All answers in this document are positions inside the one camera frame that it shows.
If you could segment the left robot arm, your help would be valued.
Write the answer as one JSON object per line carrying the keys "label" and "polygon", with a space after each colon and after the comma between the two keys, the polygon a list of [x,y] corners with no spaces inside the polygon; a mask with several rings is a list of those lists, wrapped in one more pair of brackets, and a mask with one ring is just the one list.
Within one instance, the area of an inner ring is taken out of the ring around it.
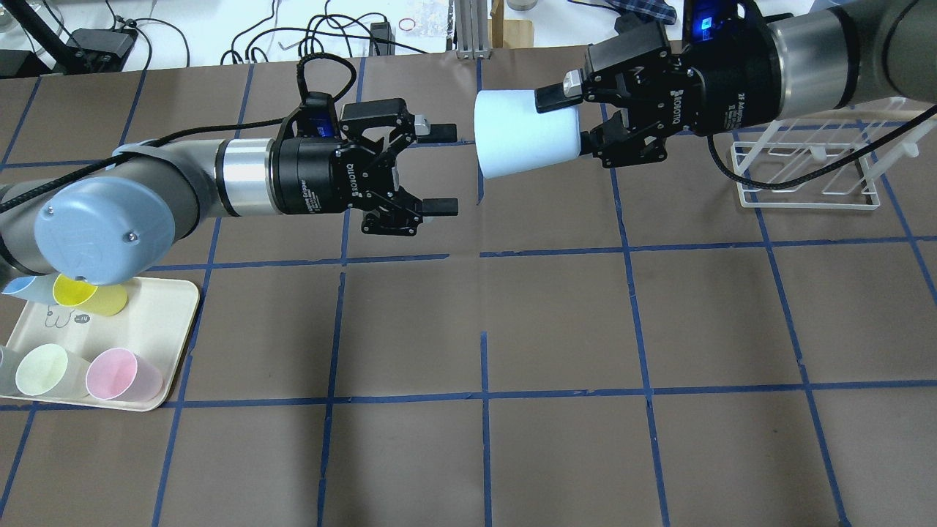
{"label": "left robot arm", "polygon": [[2,284],[65,274],[124,283],[159,263],[202,221],[362,211],[362,231],[415,236],[455,199],[419,199],[399,183],[397,156],[415,143],[454,143],[454,124],[409,113],[402,99],[347,104],[314,92],[271,139],[144,141],[74,182],[2,187]]}

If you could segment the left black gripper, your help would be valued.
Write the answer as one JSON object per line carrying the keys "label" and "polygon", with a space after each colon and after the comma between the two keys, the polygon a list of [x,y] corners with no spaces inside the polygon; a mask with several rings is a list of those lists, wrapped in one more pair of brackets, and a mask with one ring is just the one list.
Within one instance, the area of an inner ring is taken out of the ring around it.
{"label": "left black gripper", "polygon": [[454,198],[419,199],[401,186],[397,156],[413,143],[455,143],[458,126],[412,114],[402,99],[347,104],[304,99],[272,144],[272,203],[283,214],[362,211],[361,230],[415,236],[428,217],[456,217]]}

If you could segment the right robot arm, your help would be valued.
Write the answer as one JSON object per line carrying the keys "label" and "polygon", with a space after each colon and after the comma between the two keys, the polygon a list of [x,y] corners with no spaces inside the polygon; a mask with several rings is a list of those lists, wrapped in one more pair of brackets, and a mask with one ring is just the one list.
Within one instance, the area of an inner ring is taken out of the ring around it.
{"label": "right robot arm", "polygon": [[659,21],[636,24],[536,90],[536,110],[616,107],[577,138],[581,154],[618,168],[665,160],[682,130],[706,137],[888,97],[934,103],[935,7],[852,1],[767,20],[752,1],[686,1],[679,53]]}

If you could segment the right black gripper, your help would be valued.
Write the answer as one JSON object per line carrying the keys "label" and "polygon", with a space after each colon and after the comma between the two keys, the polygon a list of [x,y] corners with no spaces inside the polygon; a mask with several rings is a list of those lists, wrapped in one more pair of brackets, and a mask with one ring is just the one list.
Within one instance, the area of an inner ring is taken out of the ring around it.
{"label": "right black gripper", "polygon": [[688,1],[684,44],[642,23],[590,45],[581,70],[534,90],[537,113],[582,102],[615,108],[580,132],[579,156],[607,168],[660,162],[666,140],[770,122],[782,109],[782,69],[769,24],[753,1]]}

